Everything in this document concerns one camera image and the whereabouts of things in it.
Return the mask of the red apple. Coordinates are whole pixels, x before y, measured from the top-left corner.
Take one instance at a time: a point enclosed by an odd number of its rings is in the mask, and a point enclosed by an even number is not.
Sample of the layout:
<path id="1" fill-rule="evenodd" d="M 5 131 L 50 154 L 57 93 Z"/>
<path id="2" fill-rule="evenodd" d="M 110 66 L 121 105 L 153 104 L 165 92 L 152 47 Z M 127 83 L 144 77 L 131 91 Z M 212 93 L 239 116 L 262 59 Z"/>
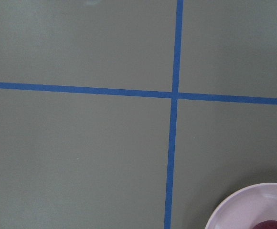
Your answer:
<path id="1" fill-rule="evenodd" d="M 267 220 L 256 224 L 253 229 L 277 229 L 277 220 Z"/>

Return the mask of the blue tape line lengthwise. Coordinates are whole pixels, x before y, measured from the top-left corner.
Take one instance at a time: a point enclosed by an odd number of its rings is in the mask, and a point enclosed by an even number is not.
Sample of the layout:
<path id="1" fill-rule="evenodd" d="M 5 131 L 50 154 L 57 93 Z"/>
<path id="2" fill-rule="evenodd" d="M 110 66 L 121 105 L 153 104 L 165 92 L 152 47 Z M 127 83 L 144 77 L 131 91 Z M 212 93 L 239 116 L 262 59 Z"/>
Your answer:
<path id="1" fill-rule="evenodd" d="M 178 93 L 179 93 L 179 77 L 180 77 L 180 62 L 181 62 L 182 20 L 183 20 L 183 1 L 177 0 L 172 86 L 171 86 L 171 98 L 170 98 L 170 128 L 169 128 L 169 141 L 168 141 L 165 209 L 164 209 L 164 223 L 163 223 L 164 229 L 171 228 L 173 181 L 174 181 L 174 159 L 175 159 Z"/>

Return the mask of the blue tape line crosswise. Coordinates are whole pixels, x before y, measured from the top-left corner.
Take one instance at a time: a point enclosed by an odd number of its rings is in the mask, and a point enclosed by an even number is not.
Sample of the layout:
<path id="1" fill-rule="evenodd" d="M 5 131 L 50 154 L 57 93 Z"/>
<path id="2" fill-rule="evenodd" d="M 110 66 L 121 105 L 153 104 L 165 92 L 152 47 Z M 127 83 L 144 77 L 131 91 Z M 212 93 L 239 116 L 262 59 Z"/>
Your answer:
<path id="1" fill-rule="evenodd" d="M 219 95 L 219 94 L 196 94 L 196 93 L 182 93 L 182 92 L 174 93 L 174 92 L 164 92 L 164 91 L 144 91 L 144 90 L 130 90 L 130 89 L 96 88 L 96 87 L 30 84 L 30 83 L 0 82 L 0 89 L 45 91 L 45 92 L 58 92 L 58 93 L 77 93 L 77 94 L 101 94 L 101 95 L 167 98 L 167 99 L 176 98 L 176 99 L 182 99 L 182 100 L 196 100 L 196 101 L 277 105 L 277 98 L 268 98 L 268 97 Z"/>

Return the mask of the pink plate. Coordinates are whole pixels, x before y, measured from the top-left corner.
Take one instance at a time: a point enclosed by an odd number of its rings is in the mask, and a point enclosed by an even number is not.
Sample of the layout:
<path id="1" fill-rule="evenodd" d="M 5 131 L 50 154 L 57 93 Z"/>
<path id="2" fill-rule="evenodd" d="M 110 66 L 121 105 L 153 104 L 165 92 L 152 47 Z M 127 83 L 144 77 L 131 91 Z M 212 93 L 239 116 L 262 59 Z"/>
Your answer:
<path id="1" fill-rule="evenodd" d="M 258 223 L 277 221 L 277 183 L 242 188 L 213 211 L 207 229 L 252 229 Z"/>

